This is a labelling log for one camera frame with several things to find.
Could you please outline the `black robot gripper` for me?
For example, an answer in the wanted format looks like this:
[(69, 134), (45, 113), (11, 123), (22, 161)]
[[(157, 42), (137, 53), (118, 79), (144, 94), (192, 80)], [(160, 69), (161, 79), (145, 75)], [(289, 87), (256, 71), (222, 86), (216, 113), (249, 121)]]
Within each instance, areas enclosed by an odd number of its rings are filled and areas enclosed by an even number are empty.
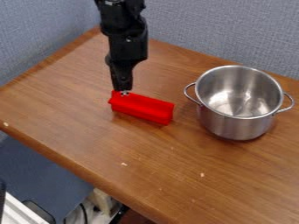
[(126, 21), (102, 17), (99, 29), (107, 39), (105, 57), (113, 90), (128, 95), (133, 86), (133, 66), (148, 57), (148, 29), (142, 16)]

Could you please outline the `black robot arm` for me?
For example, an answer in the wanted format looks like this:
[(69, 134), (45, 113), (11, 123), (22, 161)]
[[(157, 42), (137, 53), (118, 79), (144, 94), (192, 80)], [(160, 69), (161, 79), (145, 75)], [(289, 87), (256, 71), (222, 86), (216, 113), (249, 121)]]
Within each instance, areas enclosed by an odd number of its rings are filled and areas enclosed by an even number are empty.
[(145, 0), (94, 0), (99, 30), (107, 39), (105, 63), (113, 90), (128, 92), (133, 86), (133, 69), (148, 58), (148, 29), (141, 11)]

